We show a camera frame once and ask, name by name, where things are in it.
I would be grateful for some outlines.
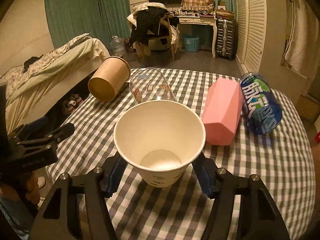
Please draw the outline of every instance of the table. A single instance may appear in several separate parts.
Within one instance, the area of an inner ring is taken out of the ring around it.
[[[217,40],[217,25],[215,18],[207,17],[193,17],[193,16],[178,16],[181,24],[200,24],[200,25],[211,25],[213,27],[213,39],[212,39],[212,57],[216,57],[215,44]]]
[[[177,100],[202,115],[209,86],[218,78],[233,77],[188,70],[161,70]],[[270,191],[291,239],[306,230],[315,204],[315,171],[308,137],[292,102],[273,90],[283,108],[279,126],[267,135],[255,135],[240,118],[230,146],[205,145],[204,155],[232,174],[258,174]],[[47,167],[55,181],[59,174],[84,174],[115,154],[113,129],[119,116],[135,105],[128,86],[110,103],[90,95],[67,119],[73,136],[57,150],[59,160]],[[192,166],[171,187],[154,188],[128,165],[120,187],[107,206],[119,239],[200,239],[213,200],[201,192]],[[240,197],[236,196],[228,238],[234,239]]]

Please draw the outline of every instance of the laundry basket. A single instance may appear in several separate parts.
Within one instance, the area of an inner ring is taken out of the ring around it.
[[[198,48],[199,37],[192,37],[189,35],[185,35],[183,39],[184,39],[184,47],[186,51],[196,52],[199,50]]]

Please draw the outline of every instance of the sneaker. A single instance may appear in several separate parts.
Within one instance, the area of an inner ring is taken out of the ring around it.
[[[74,110],[76,106],[76,101],[70,100],[64,100],[62,103],[62,112],[65,115],[70,115]]]
[[[45,200],[45,198],[44,198],[44,197],[40,197],[40,201],[39,201],[39,203],[38,203],[38,209],[40,209],[40,208],[41,208],[41,206],[42,206],[42,204],[43,204],[44,200]]]
[[[45,185],[45,177],[38,177],[38,186],[39,186],[39,189],[43,188]]]
[[[77,107],[78,107],[79,105],[81,105],[82,102],[83,102],[83,100],[82,100],[82,98],[79,96],[79,94],[71,94],[70,100],[75,101]]]

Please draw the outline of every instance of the can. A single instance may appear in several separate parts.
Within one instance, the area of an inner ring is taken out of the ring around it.
[[[240,87],[247,126],[257,134],[275,129],[282,119],[282,110],[263,77],[246,73],[240,79]]]

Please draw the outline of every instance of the paper cup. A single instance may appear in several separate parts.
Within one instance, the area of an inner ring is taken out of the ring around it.
[[[129,64],[122,58],[108,57],[88,82],[90,93],[102,102],[112,101],[130,77]]]
[[[190,108],[169,100],[138,104],[116,123],[119,154],[154,187],[175,183],[201,153],[205,129]]]

